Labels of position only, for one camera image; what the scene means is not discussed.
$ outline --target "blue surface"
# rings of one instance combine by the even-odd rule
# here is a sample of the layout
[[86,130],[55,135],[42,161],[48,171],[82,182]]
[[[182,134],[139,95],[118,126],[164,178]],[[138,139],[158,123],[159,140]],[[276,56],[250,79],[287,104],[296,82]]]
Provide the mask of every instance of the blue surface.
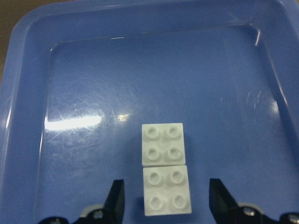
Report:
[[[209,178],[299,210],[299,7],[75,1],[14,29],[0,95],[0,220],[73,222],[123,178],[124,224],[214,223]],[[192,214],[145,217],[143,123],[184,124]]]

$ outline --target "white lego brick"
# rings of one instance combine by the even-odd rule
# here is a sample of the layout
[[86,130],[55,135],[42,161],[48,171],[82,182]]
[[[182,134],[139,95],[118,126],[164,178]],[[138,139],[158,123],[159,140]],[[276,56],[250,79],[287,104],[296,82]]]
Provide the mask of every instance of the white lego brick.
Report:
[[185,165],[182,123],[142,125],[142,165]]
[[192,212],[187,166],[143,168],[145,216]]

